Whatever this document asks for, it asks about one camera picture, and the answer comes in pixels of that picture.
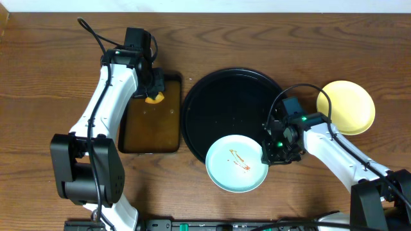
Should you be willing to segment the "yellow plate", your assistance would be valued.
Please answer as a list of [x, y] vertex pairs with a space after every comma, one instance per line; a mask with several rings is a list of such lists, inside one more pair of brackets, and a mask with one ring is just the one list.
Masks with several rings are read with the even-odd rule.
[[322, 89], [331, 100], [331, 121], [344, 135], [359, 135], [373, 124], [376, 109], [370, 94], [360, 85], [333, 81]]

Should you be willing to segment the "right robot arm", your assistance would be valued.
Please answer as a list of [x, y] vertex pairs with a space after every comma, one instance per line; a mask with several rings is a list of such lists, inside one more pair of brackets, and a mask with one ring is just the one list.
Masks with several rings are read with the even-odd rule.
[[351, 195], [350, 212], [314, 220], [314, 230], [410, 230], [410, 172], [392, 171], [350, 143], [324, 114], [302, 112], [269, 116], [264, 124], [262, 162], [269, 166], [318, 158]]

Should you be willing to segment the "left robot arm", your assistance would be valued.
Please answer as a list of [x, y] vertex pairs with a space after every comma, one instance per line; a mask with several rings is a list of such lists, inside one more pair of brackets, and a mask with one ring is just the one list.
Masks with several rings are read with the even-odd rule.
[[116, 149], [117, 129], [135, 94], [163, 90], [150, 48], [109, 49], [100, 80], [78, 122], [55, 134], [50, 153], [58, 195], [92, 212], [90, 221], [66, 221], [64, 230], [138, 230], [139, 213], [123, 194], [125, 170]]

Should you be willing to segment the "green yellow sponge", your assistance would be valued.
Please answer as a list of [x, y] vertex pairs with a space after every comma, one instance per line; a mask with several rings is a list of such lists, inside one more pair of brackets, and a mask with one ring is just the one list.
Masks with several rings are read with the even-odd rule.
[[144, 101], [148, 104], [158, 104], [164, 100], [164, 95], [162, 92], [159, 92], [155, 97], [147, 97]]

